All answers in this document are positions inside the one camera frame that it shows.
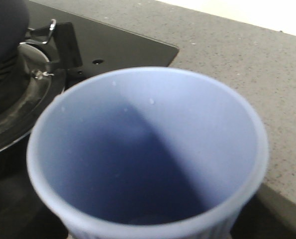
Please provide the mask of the black glass gas stove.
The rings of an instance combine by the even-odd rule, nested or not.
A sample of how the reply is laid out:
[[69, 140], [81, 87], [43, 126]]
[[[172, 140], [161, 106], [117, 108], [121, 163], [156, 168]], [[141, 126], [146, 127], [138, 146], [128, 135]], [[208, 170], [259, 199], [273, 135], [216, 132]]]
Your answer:
[[[73, 24], [83, 64], [67, 72], [65, 90], [116, 69], [168, 66], [178, 53], [176, 47], [155, 39], [30, 0], [24, 2], [29, 13], [26, 32], [48, 26], [52, 19]], [[66, 239], [67, 230], [42, 204], [28, 179], [29, 134], [0, 152], [0, 239]]]

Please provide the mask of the light blue ribbed cup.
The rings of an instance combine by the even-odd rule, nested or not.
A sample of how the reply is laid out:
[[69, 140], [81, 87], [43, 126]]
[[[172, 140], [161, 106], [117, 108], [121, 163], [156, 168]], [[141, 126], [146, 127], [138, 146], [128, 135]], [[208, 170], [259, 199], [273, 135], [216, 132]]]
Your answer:
[[76, 84], [27, 148], [34, 190], [76, 239], [224, 239], [268, 159], [264, 125], [241, 95], [169, 67]]

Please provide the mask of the dark blue pot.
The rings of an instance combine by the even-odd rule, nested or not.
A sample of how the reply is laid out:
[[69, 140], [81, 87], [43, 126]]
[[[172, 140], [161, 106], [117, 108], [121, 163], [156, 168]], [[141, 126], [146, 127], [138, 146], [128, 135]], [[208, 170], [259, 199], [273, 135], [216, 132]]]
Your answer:
[[22, 0], [0, 0], [0, 62], [24, 39], [29, 24]]

